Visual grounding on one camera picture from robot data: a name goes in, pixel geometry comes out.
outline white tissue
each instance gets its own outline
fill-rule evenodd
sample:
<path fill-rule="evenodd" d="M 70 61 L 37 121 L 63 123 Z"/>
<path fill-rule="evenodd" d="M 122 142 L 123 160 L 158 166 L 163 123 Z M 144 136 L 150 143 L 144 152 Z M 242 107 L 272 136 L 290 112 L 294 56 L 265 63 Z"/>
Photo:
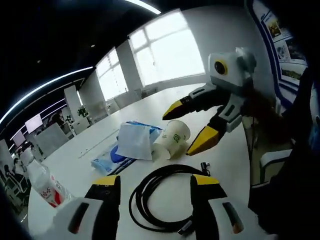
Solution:
<path fill-rule="evenodd" d="M 116 154 L 133 159 L 152 160 L 150 127 L 142 125 L 120 126 Z"/>

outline potted plant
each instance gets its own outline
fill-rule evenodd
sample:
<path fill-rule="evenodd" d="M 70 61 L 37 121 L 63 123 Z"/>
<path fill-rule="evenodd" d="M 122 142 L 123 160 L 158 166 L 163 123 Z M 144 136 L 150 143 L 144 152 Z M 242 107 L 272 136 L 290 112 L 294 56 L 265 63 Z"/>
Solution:
<path fill-rule="evenodd" d="M 66 121 L 69 123 L 69 124 L 72 124 L 74 121 L 72 120 L 71 116 L 68 115 L 66 116 Z"/>
<path fill-rule="evenodd" d="M 89 115 L 84 105 L 78 109 L 77 113 L 78 113 L 78 116 L 82 116 L 84 118 Z"/>

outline cable connector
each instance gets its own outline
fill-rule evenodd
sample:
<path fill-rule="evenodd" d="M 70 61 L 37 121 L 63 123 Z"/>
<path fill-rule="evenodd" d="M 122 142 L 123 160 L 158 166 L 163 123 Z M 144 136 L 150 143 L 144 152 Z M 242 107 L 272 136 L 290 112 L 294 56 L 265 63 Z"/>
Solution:
<path fill-rule="evenodd" d="M 181 236 L 187 236 L 195 230 L 191 220 L 187 221 L 186 224 L 177 232 Z"/>

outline ceiling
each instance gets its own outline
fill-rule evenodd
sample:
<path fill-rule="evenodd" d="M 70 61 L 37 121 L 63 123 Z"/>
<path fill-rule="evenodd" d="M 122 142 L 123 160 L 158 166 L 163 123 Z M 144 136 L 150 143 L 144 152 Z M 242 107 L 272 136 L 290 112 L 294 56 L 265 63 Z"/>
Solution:
<path fill-rule="evenodd" d="M 144 0 L 162 13 L 212 4 L 242 6 L 241 0 Z M 2 94 L 0 117 L 34 88 L 75 70 L 95 66 L 154 13 L 124 0 L 7 1 L 1 8 Z M 1 123 L 1 138 L 11 137 L 26 120 L 64 97 L 63 87 L 87 78 L 93 69 L 63 78 L 29 97 Z M 23 110 L 39 97 L 47 94 Z M 12 118 L 21 112 L 8 125 Z"/>

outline bottle label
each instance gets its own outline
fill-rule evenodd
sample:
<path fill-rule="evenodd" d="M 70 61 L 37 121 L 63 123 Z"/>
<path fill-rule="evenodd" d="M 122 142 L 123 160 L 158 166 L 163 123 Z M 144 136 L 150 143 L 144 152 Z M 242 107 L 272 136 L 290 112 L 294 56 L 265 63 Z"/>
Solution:
<path fill-rule="evenodd" d="M 68 190 L 52 174 L 50 174 L 50 179 L 48 179 L 45 186 L 39 189 L 38 192 L 54 208 L 71 196 Z"/>

